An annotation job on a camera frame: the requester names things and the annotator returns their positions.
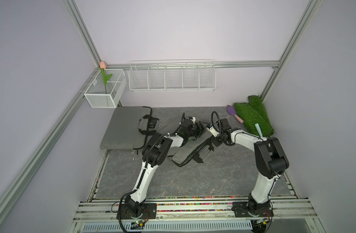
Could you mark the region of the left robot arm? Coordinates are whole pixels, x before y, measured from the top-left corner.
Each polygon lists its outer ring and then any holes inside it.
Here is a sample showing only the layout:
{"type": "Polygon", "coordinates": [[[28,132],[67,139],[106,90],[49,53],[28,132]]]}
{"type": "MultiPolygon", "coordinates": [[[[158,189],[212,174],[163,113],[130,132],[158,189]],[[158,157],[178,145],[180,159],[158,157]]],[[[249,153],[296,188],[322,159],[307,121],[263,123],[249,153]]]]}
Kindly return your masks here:
{"type": "Polygon", "coordinates": [[[123,198],[128,210],[136,213],[140,211],[146,200],[146,193],[156,169],[168,157],[170,148],[178,148],[172,154],[173,162],[182,167],[194,160],[203,163],[200,152],[205,148],[212,148],[209,132],[206,125],[196,117],[183,118],[178,128],[173,133],[161,134],[156,132],[152,135],[142,150],[143,162],[137,182],[131,191],[123,198]]]}

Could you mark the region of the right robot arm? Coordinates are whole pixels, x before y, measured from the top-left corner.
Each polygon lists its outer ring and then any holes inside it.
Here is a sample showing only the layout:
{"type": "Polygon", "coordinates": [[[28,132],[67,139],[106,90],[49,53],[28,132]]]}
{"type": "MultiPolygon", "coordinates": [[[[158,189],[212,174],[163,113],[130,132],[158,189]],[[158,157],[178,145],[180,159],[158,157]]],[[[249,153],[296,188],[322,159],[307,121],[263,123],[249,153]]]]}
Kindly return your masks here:
{"type": "Polygon", "coordinates": [[[241,129],[232,129],[227,119],[213,121],[207,129],[220,144],[241,145],[255,153],[258,177],[248,197],[247,209],[253,214],[269,209],[270,194],[276,182],[289,167],[289,161],[280,141],[275,137],[260,137],[241,129]]]}

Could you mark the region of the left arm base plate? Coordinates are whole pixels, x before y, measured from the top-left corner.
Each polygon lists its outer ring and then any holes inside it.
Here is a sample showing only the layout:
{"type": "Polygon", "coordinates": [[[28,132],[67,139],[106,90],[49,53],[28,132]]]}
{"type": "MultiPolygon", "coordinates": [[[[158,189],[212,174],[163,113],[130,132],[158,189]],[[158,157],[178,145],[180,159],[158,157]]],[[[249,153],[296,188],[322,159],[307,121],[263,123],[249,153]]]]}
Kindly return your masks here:
{"type": "Polygon", "coordinates": [[[117,213],[117,219],[155,219],[157,205],[155,203],[143,203],[141,205],[122,204],[121,210],[117,213]]]}

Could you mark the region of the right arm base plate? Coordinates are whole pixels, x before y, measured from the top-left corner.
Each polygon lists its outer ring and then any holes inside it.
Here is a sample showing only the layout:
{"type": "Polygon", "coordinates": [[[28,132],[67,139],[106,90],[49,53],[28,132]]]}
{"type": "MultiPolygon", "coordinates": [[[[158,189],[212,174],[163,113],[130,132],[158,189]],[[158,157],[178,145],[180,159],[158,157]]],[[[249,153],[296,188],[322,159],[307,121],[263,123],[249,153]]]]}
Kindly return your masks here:
{"type": "Polygon", "coordinates": [[[273,209],[270,202],[256,203],[253,200],[247,202],[233,202],[231,210],[235,217],[273,217],[273,209]]]}

